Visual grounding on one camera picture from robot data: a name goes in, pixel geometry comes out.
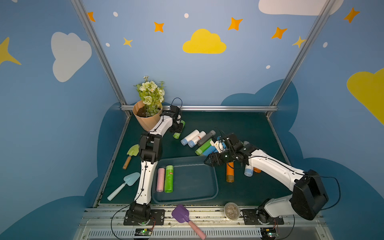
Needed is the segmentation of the green trash bag roll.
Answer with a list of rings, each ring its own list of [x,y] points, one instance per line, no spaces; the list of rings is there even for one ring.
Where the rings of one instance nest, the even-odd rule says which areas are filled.
[[[172,193],[173,190],[174,190],[174,166],[168,165],[166,166],[164,191],[165,193]]]

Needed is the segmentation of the pink trash bag roll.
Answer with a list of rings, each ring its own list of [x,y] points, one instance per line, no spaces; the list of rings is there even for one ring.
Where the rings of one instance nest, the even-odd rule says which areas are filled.
[[[158,168],[156,191],[159,193],[163,192],[165,189],[165,174],[165,168]]]

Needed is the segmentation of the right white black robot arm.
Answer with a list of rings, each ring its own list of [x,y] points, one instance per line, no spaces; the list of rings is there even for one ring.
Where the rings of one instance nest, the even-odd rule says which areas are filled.
[[[261,225],[269,224],[280,216],[295,214],[311,221],[329,200],[321,176],[317,172],[306,172],[289,166],[252,144],[243,144],[235,134],[226,136],[219,150],[209,154],[204,161],[210,167],[232,162],[257,168],[291,191],[291,195],[267,199],[257,208],[256,216]]]

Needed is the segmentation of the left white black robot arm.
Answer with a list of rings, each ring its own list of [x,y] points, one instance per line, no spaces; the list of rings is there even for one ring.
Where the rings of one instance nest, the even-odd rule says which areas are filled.
[[[170,109],[160,112],[160,115],[144,124],[145,133],[139,141],[139,157],[141,160],[141,176],[135,200],[131,205],[132,211],[146,211],[150,207],[151,188],[155,169],[163,153],[163,136],[166,132],[180,134],[184,128],[181,109],[171,105]]]

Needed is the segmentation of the white roll blue end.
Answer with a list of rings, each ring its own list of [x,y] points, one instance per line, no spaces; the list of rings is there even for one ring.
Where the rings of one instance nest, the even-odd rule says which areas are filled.
[[[244,175],[246,177],[252,177],[254,174],[254,168],[250,165],[245,165]]]

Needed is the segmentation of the dark grey trash bag roll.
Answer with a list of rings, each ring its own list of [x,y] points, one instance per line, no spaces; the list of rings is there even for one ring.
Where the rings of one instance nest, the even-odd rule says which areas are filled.
[[[211,130],[210,132],[208,132],[207,134],[205,134],[198,142],[197,142],[197,145],[199,147],[201,147],[204,143],[206,143],[207,141],[209,141],[210,139],[212,139],[214,136],[215,136],[216,132],[214,130]]]

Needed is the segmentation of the teal plastic storage box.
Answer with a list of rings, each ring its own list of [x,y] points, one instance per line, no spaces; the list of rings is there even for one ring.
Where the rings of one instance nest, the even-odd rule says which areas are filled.
[[[162,159],[157,169],[174,167],[174,190],[157,192],[157,174],[152,184],[152,204],[176,205],[214,199],[219,193],[216,170],[205,165],[204,156]]]

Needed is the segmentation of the beige flower pot with plant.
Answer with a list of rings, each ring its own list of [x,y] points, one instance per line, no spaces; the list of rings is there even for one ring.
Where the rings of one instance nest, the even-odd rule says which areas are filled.
[[[135,85],[141,100],[135,104],[133,113],[143,129],[149,131],[160,120],[165,97],[165,83],[161,81],[157,84],[150,81],[149,76],[144,76],[143,79],[143,83]]]

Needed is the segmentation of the round clear lid dish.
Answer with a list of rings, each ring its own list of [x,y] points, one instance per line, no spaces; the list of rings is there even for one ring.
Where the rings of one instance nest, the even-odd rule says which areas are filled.
[[[236,221],[241,216],[241,210],[239,206],[233,202],[229,202],[224,206],[224,213],[228,220]]]

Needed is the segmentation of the light blue toy shovel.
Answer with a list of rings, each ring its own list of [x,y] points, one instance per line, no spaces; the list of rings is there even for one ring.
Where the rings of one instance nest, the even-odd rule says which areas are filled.
[[[116,195],[125,187],[125,186],[132,186],[139,178],[140,178],[141,174],[136,172],[136,173],[132,173],[132,174],[129,174],[127,176],[124,177],[124,182],[118,187],[116,188],[108,197],[107,197],[107,200],[108,201],[111,201],[113,200]]]

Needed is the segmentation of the right circuit board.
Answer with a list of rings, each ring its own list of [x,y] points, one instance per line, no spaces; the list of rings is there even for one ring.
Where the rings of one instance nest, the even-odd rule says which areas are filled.
[[[275,240],[279,237],[276,229],[273,228],[261,228],[261,240]]]

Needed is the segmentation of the circuit board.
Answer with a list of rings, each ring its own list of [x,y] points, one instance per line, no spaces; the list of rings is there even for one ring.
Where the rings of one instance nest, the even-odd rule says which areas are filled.
[[[261,228],[261,240],[275,240],[279,237],[276,229],[273,228]]]
[[[135,237],[150,237],[152,233],[151,229],[135,229]]]

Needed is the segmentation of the left circuit board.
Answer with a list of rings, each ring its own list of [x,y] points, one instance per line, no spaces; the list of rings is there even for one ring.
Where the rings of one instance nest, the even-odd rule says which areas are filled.
[[[150,237],[152,233],[151,229],[135,229],[135,237]]]

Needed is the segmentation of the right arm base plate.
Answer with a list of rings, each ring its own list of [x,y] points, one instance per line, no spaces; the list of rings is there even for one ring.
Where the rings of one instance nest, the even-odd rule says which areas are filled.
[[[283,225],[282,217],[272,218],[266,212],[258,209],[243,209],[241,216],[245,225]]]

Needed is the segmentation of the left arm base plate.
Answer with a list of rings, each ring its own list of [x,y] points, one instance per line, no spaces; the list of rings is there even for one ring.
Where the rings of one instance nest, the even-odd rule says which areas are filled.
[[[154,209],[150,212],[146,211],[144,214],[133,213],[131,210],[127,210],[123,225],[124,226],[162,226],[165,220],[165,210]]]

